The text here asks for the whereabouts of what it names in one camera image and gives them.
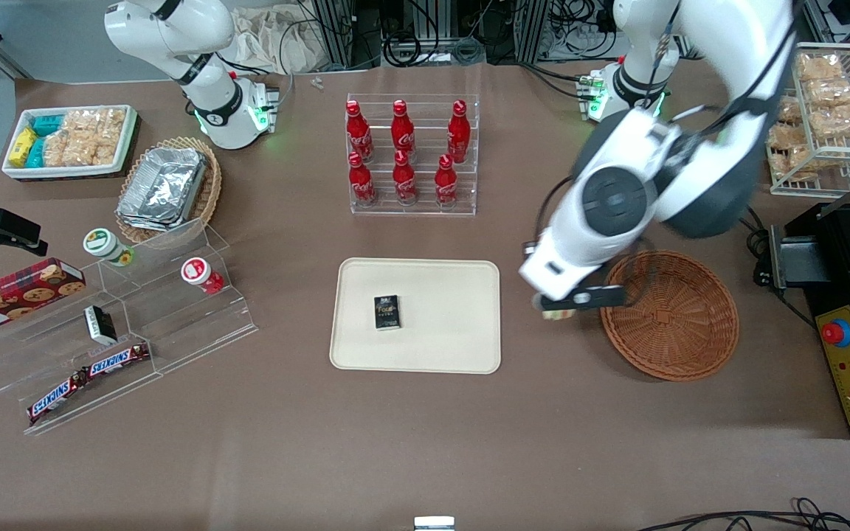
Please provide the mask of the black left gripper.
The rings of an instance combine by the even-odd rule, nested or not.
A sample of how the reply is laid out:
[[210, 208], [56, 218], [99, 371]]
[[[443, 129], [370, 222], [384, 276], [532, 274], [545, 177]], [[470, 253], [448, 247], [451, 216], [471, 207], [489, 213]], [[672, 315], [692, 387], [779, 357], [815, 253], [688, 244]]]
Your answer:
[[620, 307], [626, 303], [626, 291], [622, 285], [577, 286], [563, 299], [542, 296], [543, 312], [556, 310], [590, 310], [603, 307]]

